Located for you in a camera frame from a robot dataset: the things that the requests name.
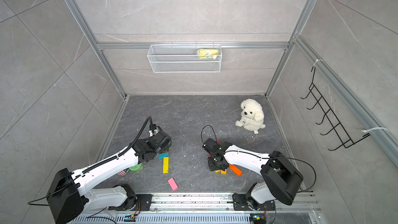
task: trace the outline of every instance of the white wire basket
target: white wire basket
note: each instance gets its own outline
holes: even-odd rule
[[[203,57],[198,49],[218,49],[217,55]],[[220,72],[219,44],[155,44],[148,51],[148,60],[155,73]]]

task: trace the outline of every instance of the white robotic arm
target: white robotic arm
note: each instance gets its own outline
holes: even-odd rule
[[[138,139],[148,121],[150,121],[150,137]],[[162,128],[153,125],[152,118],[148,117],[137,137],[121,151],[73,172],[69,172],[67,168],[58,171],[46,197],[55,223],[64,224],[82,212],[105,207],[123,211],[137,207],[137,195],[128,184],[110,189],[93,189],[93,187],[121,170],[149,162],[159,153],[166,152],[171,144],[171,137],[163,132]]]
[[[106,161],[111,157],[118,156],[120,152],[117,152],[114,155],[109,156],[102,161]],[[74,170],[72,172],[73,173],[72,178],[76,184],[78,183],[80,184],[80,187],[77,188],[79,195],[80,196],[85,195],[93,187],[97,186],[100,182],[103,182],[106,179],[110,178],[117,172],[137,165],[138,156],[136,156],[135,154],[136,151],[134,151],[134,149],[131,148],[124,155],[120,156],[118,159],[114,159],[107,163],[104,163],[103,165],[92,169],[87,174],[83,174],[83,171],[89,168],[90,166]]]
[[[241,149],[231,143],[222,145],[209,138],[202,146],[209,154],[211,171],[225,170],[230,164],[245,167],[260,174],[264,182],[255,183],[247,192],[247,204],[258,209],[264,202],[277,199],[291,205],[303,176],[280,152],[258,153]]]

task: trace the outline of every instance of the black wire rack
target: black wire rack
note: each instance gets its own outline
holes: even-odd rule
[[[338,148],[340,148],[340,147],[342,147],[342,146],[344,146],[345,148],[348,148],[348,147],[350,147],[350,146],[352,146],[352,145],[358,143],[359,141],[361,141],[361,140],[363,140],[363,139],[369,137],[370,134],[369,134],[369,133],[366,133],[365,135],[362,136],[362,138],[361,138],[360,140],[358,140],[358,141],[356,141],[356,142],[354,142],[354,141],[352,140],[352,138],[350,137],[350,135],[348,134],[348,132],[347,132],[346,129],[344,128],[343,124],[340,122],[339,118],[337,117],[336,113],[331,109],[329,103],[326,101],[326,99],[323,97],[323,95],[321,94],[321,92],[319,92],[318,88],[315,86],[315,84],[314,84],[315,67],[312,67],[311,72],[313,72],[313,74],[312,74],[312,81],[311,81],[311,85],[308,87],[308,89],[309,89],[310,91],[308,92],[308,94],[307,94],[306,97],[301,98],[301,99],[306,99],[306,98],[311,94],[311,95],[316,99],[316,103],[315,103],[315,105],[314,105],[313,107],[311,107],[311,108],[308,108],[308,107],[307,107],[307,109],[308,109],[308,110],[312,110],[312,109],[314,109],[314,107],[316,107],[316,105],[319,105],[319,107],[321,107],[322,111],[324,112],[324,115],[323,115],[323,118],[322,118],[321,123],[316,123],[316,122],[315,122],[317,125],[322,124],[323,121],[325,120],[325,117],[326,117],[326,118],[328,119],[328,121],[330,122],[330,124],[331,124],[331,126],[332,126],[331,130],[328,131],[328,132],[326,132],[325,134],[322,134],[322,133],[321,133],[321,135],[322,135],[322,136],[328,135],[331,131],[334,130],[334,132],[336,133],[337,137],[339,137],[339,140],[340,140],[340,142],[341,142],[341,145],[338,146],[338,147],[335,148],[335,149],[328,149],[328,150],[329,150],[329,151],[335,151],[335,150],[337,150]],[[318,92],[318,94],[320,95],[320,97],[319,97],[318,99],[316,98],[315,94],[312,92],[314,89],[315,89],[315,90]],[[322,105],[321,105],[321,103],[320,103],[320,100],[321,100],[321,99],[323,99],[323,100],[325,101],[325,103],[326,103],[326,105],[327,105],[328,107],[325,107],[325,108],[322,107]],[[336,124],[336,125],[334,125],[334,124],[330,121],[330,118],[329,118],[329,116],[328,116],[328,113],[329,113],[329,112],[331,112],[331,113],[334,115],[334,117],[336,118],[336,120],[337,120],[337,124]],[[346,135],[347,135],[347,137],[348,137],[348,140],[347,140],[347,141],[343,141],[343,140],[341,139],[339,133],[338,133],[337,130],[336,130],[336,128],[337,128],[338,126],[341,126],[342,129],[344,130],[344,132],[346,133]]]

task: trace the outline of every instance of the white plush dog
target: white plush dog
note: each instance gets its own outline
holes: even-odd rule
[[[236,121],[237,127],[244,127],[249,131],[257,131],[260,128],[266,127],[264,122],[264,112],[259,102],[253,99],[247,99],[240,104],[242,108],[240,121]]]

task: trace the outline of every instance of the black metal hook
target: black metal hook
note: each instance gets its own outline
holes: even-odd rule
[[[341,145],[339,145],[339,146],[338,146],[337,148],[335,148],[335,149],[332,149],[332,150],[331,150],[331,149],[328,149],[328,150],[329,150],[329,151],[335,151],[335,150],[337,150],[338,148],[340,148],[340,147],[342,147],[342,146],[344,146],[345,148],[348,148],[348,147],[350,147],[350,146],[352,146],[352,145],[358,143],[359,141],[361,141],[361,140],[363,140],[363,139],[369,137],[370,134],[367,133],[367,134],[363,135],[362,138],[361,138],[360,140],[356,141],[356,142],[354,142],[354,141],[351,139],[350,135],[348,134],[348,132],[347,132],[346,129],[344,128],[343,124],[340,122],[340,120],[339,120],[339,118],[337,117],[336,113],[333,112],[333,110],[331,109],[329,103],[326,101],[326,99],[323,97],[323,95],[321,94],[321,92],[320,92],[320,91],[318,90],[318,88],[315,86],[315,84],[314,84],[315,70],[316,70],[315,67],[312,67],[312,68],[311,68],[311,72],[313,72],[313,74],[312,74],[312,81],[311,81],[311,84],[310,84],[310,86],[308,87],[309,92],[308,92],[308,94],[306,95],[306,97],[304,97],[304,98],[301,97],[301,99],[306,99],[306,98],[311,94],[311,95],[316,99],[316,103],[315,103],[315,105],[314,105],[313,107],[311,107],[311,108],[308,108],[308,107],[307,107],[307,109],[308,109],[308,110],[312,110],[312,109],[314,109],[314,107],[315,107],[316,105],[319,105],[320,108],[322,109],[322,111],[324,112],[324,115],[323,115],[323,118],[322,118],[321,123],[317,123],[317,122],[315,122],[315,123],[316,123],[317,125],[322,124],[323,121],[325,120],[325,117],[326,117],[326,118],[328,119],[329,123],[331,124],[332,129],[330,129],[330,130],[329,130],[327,133],[325,133],[325,134],[322,134],[322,133],[320,133],[320,134],[321,134],[322,136],[325,136],[325,135],[328,135],[331,131],[334,130],[334,132],[336,133],[337,137],[339,138],[339,140],[340,140],[340,142],[341,142]],[[319,95],[321,96],[319,99],[317,99],[317,98],[315,97],[315,94],[312,92],[314,89],[315,89],[315,90],[319,93]],[[326,109],[324,109],[324,108],[321,106],[321,104],[319,103],[319,101],[320,101],[321,99],[324,99],[326,105],[328,106],[328,108],[326,108],[327,111],[325,111]],[[336,120],[338,121],[338,123],[337,123],[335,126],[333,126],[333,124],[331,123],[330,118],[329,118],[329,116],[327,115],[328,112],[332,112],[333,116],[334,116],[334,117],[336,118]],[[343,142],[343,141],[341,140],[341,137],[340,137],[339,133],[338,133],[337,130],[336,130],[336,127],[339,126],[339,125],[342,127],[342,129],[344,130],[344,132],[345,132],[346,135],[348,136],[348,140],[345,141],[345,142]]]

